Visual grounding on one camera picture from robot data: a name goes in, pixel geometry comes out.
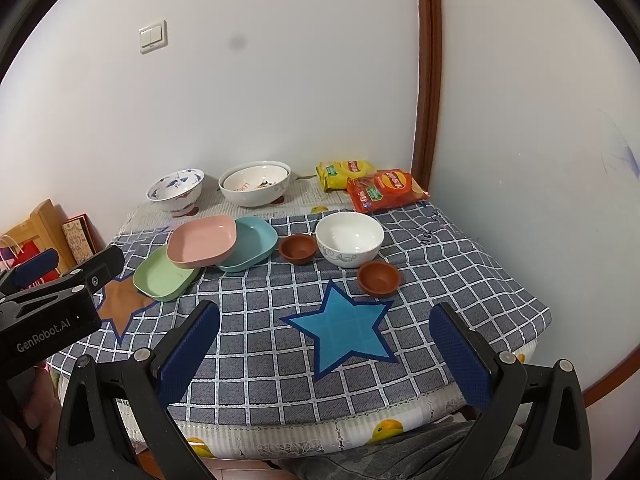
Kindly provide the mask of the left human hand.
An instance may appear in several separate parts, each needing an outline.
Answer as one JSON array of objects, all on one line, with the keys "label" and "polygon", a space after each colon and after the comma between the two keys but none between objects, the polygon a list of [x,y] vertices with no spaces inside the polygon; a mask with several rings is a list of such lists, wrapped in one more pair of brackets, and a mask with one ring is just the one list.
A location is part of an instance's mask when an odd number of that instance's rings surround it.
[{"label": "left human hand", "polygon": [[1,461],[16,478],[55,470],[61,403],[46,361],[1,381]]}]

